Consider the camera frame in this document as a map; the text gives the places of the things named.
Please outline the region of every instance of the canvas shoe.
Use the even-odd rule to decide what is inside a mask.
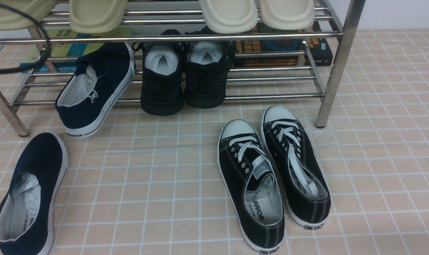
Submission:
[[[187,34],[213,34],[208,27]],[[195,108],[214,108],[225,100],[227,74],[235,59],[231,41],[189,42],[185,58],[185,102]]]
[[[281,194],[271,162],[249,123],[234,120],[224,126],[218,166],[247,245],[260,254],[276,252],[284,237]]]
[[[181,35],[174,29],[162,35]],[[142,95],[140,106],[151,115],[178,113],[184,104],[181,88],[185,42],[145,42],[142,49]]]
[[[0,204],[4,255],[47,255],[54,237],[54,200],[68,168],[68,153],[54,133],[34,137],[16,162]]]
[[[331,197],[300,121],[286,108],[271,106],[261,121],[261,139],[279,170],[290,217],[305,229],[321,228]]]
[[[75,74],[55,102],[67,134],[95,134],[134,74],[134,54],[123,42],[108,42],[78,58]]]

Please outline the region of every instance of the metal shoe rack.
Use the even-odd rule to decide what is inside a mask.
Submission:
[[[147,2],[153,0],[130,0],[130,2]],[[234,73],[252,73],[252,72],[261,72],[261,71],[286,71],[288,76],[286,77],[265,77],[265,78],[231,78],[228,79],[229,83],[250,83],[257,82],[263,84],[266,82],[285,82],[285,81],[310,81],[315,84],[316,92],[314,93],[293,93],[293,94],[271,94],[271,95],[237,95],[237,96],[228,96],[226,101],[240,101],[240,100],[290,100],[293,98],[319,98],[321,100],[320,110],[318,112],[318,117],[315,122],[315,126],[318,128],[324,128],[328,120],[329,112],[339,87],[340,78],[342,77],[346,61],[351,50],[352,42],[356,34],[357,25],[360,21],[360,16],[365,4],[365,0],[350,0],[347,16],[344,24],[341,23],[337,17],[334,9],[328,0],[316,0],[318,4],[315,7],[316,21],[328,21],[331,25],[332,31],[329,32],[302,32],[294,33],[289,31],[282,31],[278,34],[216,34],[216,35],[181,35],[181,36],[140,36],[134,35],[129,37],[112,37],[112,38],[71,38],[71,39],[52,39],[53,44],[62,44],[62,43],[104,43],[104,42],[148,42],[148,41],[200,41],[200,40],[269,40],[269,39],[302,39],[303,47],[301,50],[278,53],[279,56],[298,56],[299,61],[297,66],[282,66],[282,67],[258,67],[258,68],[234,68],[231,72]],[[62,1],[62,4],[68,4],[69,1]],[[125,16],[128,16],[128,19],[125,19],[122,22],[122,25],[131,26],[131,25],[163,25],[167,24],[169,26],[175,24],[203,24],[204,20],[201,16],[201,10],[153,10],[153,11],[144,11],[144,10],[127,10]],[[185,18],[185,16],[200,16],[200,18]],[[177,19],[143,19],[144,16],[177,16]],[[60,18],[68,18],[69,13],[66,11],[57,11],[51,12],[48,15],[48,19],[42,22],[44,27],[68,27],[69,21],[60,20]],[[39,50],[43,49],[45,45],[45,40],[41,37],[39,30],[35,27],[28,29],[32,38],[24,39],[0,39],[0,45],[36,45]],[[311,38],[328,38],[335,37],[338,42],[338,48],[336,51],[336,56],[333,61],[333,66],[331,68],[331,74],[329,75],[328,82],[326,86],[323,85],[323,82],[318,74],[317,68],[313,57],[310,53],[309,47],[307,45],[307,40]],[[269,57],[270,55],[276,55],[276,53],[242,53],[238,54],[238,58],[244,57]],[[310,61],[310,65],[304,65],[304,55]],[[24,79],[23,83],[17,89],[17,92],[8,101],[5,96],[0,91],[0,111],[7,118],[8,122],[15,129],[17,134],[21,137],[26,137],[29,134],[29,131],[24,126],[20,118],[17,116],[17,110],[21,106],[41,106],[41,105],[53,105],[54,100],[25,100],[25,97],[28,91],[31,88],[35,87],[63,87],[66,83],[53,83],[45,82],[38,83],[35,82],[35,79],[38,77],[70,77],[72,73],[68,72],[57,72],[54,67],[54,62],[62,62],[68,60],[75,60],[75,58],[49,58],[46,66],[49,69],[49,73],[40,73],[35,72],[34,70],[29,71],[27,77]],[[309,71],[310,75],[297,75],[294,76],[292,73],[298,70]],[[133,80],[132,84],[141,84],[140,80]],[[139,98],[122,98],[118,103],[140,103]]]

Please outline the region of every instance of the white wall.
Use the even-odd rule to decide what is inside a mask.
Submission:
[[[344,21],[349,0],[330,0]],[[429,29],[429,0],[366,0],[359,29]]]

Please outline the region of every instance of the white shoelace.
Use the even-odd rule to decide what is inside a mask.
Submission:
[[[274,129],[276,125],[285,125],[290,126],[285,129],[281,129],[279,132],[279,135],[277,136],[277,139],[279,142],[282,142],[282,139],[284,136],[287,136],[291,140],[295,142],[295,144],[298,146],[298,157],[300,157],[300,147],[301,147],[301,139],[293,135],[291,132],[296,131],[298,135],[301,134],[299,131],[298,124],[293,122],[287,122],[287,121],[276,121],[272,124],[271,128]],[[303,189],[307,192],[307,194],[312,197],[313,199],[318,199],[318,188],[310,177],[307,176],[307,174],[301,169],[301,165],[299,160],[297,159],[297,155],[295,155],[295,147],[293,147],[292,144],[289,145],[289,149],[287,151],[287,157],[289,160],[289,163],[292,165],[293,171],[295,172],[296,177],[298,178],[298,181],[300,182]]]
[[[248,140],[253,140],[254,142],[257,142],[257,139],[255,139],[252,136],[248,136],[248,137],[239,137],[239,138],[235,138],[230,140],[228,146],[232,147],[232,145],[236,142],[241,142],[241,141],[248,141]],[[240,150],[238,151],[238,163],[240,163],[242,161],[242,157],[244,156],[244,152],[250,148],[250,149],[255,149],[258,151],[258,153],[260,153],[261,155],[265,156],[265,153],[263,152],[263,150],[261,150],[260,148],[258,148],[257,145],[252,144],[252,142],[246,142],[246,143],[239,143],[238,146],[240,147]]]

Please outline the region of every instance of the chrome pipe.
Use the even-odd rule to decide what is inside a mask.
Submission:
[[[274,40],[274,39],[306,39],[327,38],[343,35],[340,32],[303,32],[290,34],[204,34],[204,35],[161,35],[161,36],[128,36],[109,38],[53,38],[53,44],[70,43],[106,43],[106,42],[171,42],[171,41],[244,41],[244,40]],[[45,39],[20,38],[0,39],[0,45],[36,45],[45,43]]]

